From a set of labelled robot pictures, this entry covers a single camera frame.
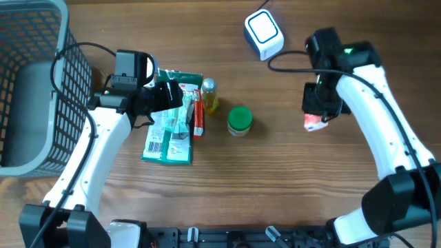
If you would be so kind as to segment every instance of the tabletop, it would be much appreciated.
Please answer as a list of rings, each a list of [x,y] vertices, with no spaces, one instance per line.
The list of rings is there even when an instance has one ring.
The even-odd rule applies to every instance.
[[[353,117],[306,132],[301,110],[314,75],[267,69],[243,36],[245,18],[261,1],[71,0],[77,41],[153,54],[160,68],[202,73],[218,84],[220,109],[205,118],[192,164],[140,160],[147,128],[134,130],[117,154],[100,203],[99,220],[143,220],[149,227],[323,225],[360,206],[377,182],[376,165]],[[439,1],[271,0],[266,6],[285,36],[284,50],[304,49],[319,28],[336,27],[343,43],[370,41],[391,90],[419,139],[441,156],[441,15]],[[102,74],[114,61],[83,49]],[[282,59],[310,68],[305,56]],[[236,105],[254,117],[245,137],[227,131]],[[22,247],[18,217],[40,203],[56,178],[0,179],[0,247]],[[430,226],[402,232],[416,247],[430,243]],[[393,245],[402,246],[393,241]]]

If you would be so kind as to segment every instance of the green jar lid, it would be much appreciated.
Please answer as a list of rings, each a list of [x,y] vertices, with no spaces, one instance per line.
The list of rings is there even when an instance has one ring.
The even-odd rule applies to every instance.
[[[252,121],[253,114],[243,106],[234,107],[228,114],[228,124],[236,131],[246,130]]]

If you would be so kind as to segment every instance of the red and white packet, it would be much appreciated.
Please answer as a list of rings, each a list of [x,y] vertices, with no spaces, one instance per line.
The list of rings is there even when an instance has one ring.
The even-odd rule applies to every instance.
[[[305,129],[308,132],[321,130],[328,126],[328,122],[322,122],[322,116],[314,115],[314,114],[305,114]]]
[[[194,90],[194,132],[193,138],[200,139],[204,132],[204,109],[200,90]]]

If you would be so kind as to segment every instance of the laundry basket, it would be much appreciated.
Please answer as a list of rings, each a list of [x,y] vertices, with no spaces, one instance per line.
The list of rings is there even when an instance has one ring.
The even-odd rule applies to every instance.
[[[85,115],[50,83],[55,52],[75,43],[68,7],[57,0],[0,0],[0,176],[56,176],[69,160]],[[92,71],[79,48],[55,67],[55,83],[86,106]]]

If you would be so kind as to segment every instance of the white box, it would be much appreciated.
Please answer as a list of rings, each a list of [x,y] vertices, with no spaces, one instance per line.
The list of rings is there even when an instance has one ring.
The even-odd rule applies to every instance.
[[[268,10],[259,10],[247,17],[243,33],[261,61],[275,55],[283,47],[283,34]]]

